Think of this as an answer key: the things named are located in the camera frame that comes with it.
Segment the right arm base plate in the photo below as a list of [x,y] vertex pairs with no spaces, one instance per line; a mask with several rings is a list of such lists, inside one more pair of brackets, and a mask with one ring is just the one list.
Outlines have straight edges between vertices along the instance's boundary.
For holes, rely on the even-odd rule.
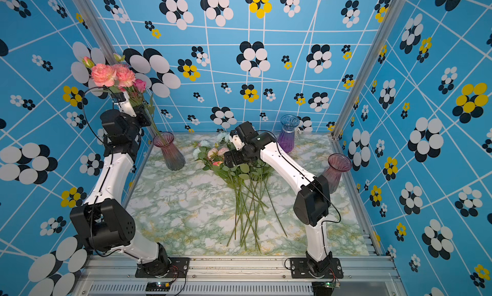
[[307,258],[289,258],[286,266],[293,279],[343,279],[344,273],[338,258],[316,262]]

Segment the large pink carnation stem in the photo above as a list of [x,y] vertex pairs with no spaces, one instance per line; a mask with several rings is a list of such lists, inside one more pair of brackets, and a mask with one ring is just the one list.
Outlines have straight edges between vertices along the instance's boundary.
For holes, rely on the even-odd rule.
[[104,92],[125,92],[135,81],[133,72],[123,64],[95,64],[91,58],[85,56],[83,65],[91,70],[90,77],[96,87],[102,88]]

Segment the pink grey ribbed glass vase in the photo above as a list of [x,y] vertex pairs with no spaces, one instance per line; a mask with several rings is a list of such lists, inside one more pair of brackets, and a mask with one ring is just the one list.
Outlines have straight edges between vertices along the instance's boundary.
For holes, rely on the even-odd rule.
[[162,152],[164,162],[169,170],[181,170],[186,160],[181,151],[174,144],[175,136],[171,132],[159,132],[152,143]]

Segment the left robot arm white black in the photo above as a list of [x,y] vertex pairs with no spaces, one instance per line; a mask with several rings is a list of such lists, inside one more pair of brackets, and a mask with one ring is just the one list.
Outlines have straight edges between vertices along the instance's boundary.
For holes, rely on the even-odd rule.
[[143,109],[134,112],[130,115],[112,109],[101,114],[106,131],[101,174],[86,201],[71,210],[70,220],[85,247],[98,256],[125,254],[144,274],[163,277],[171,268],[166,250],[138,232],[133,217],[121,204],[124,185],[140,148],[141,130],[151,124]]

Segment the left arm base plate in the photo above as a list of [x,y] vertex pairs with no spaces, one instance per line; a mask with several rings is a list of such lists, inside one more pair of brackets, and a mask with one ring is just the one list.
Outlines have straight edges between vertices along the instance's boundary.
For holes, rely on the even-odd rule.
[[188,273],[191,259],[188,257],[171,257],[168,262],[153,261],[138,264],[136,278],[185,278]]

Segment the magenta pink rose stem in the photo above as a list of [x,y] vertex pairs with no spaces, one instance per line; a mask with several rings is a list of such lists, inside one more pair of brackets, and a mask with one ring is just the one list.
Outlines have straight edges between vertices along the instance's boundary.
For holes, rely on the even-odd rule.
[[136,79],[133,83],[132,89],[132,99],[133,99],[133,109],[135,113],[145,119],[145,123],[149,124],[152,128],[154,137],[162,139],[161,131],[158,129],[155,121],[155,106],[153,105],[152,97],[150,100],[145,98],[147,92],[147,84],[144,80]]

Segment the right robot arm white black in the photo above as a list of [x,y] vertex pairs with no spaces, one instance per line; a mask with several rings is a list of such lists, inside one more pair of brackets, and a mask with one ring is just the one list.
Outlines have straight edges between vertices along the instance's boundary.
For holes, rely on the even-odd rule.
[[324,228],[331,206],[328,180],[302,168],[281,148],[271,132],[258,133],[250,122],[232,130],[229,141],[233,144],[233,150],[225,154],[225,166],[233,168],[261,160],[273,168],[297,194],[293,211],[306,228],[307,267],[314,277],[324,276],[333,259],[327,248]]

